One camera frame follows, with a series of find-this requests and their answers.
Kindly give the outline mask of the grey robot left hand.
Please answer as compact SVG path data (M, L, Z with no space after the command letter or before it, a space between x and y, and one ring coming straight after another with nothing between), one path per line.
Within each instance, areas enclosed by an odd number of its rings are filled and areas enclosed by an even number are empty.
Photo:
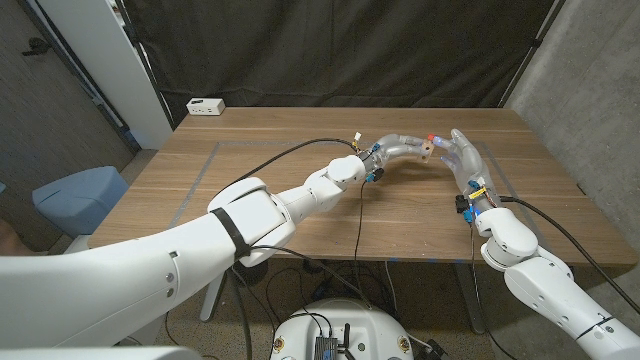
M416 155L419 160L427 161L434 145L428 139L408 135L389 134L380 138L370 148L359 154L365 171L371 173L384 168L389 160L404 155Z

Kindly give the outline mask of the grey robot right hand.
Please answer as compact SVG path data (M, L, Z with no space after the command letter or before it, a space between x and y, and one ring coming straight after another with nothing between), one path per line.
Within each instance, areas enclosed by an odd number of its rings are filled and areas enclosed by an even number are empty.
M499 206L500 199L495 192L496 188L487 164L460 130L452 129L450 140L433 136L432 142L447 152L441 160L453 172L456 184L463 195L470 195L485 188L491 201Z

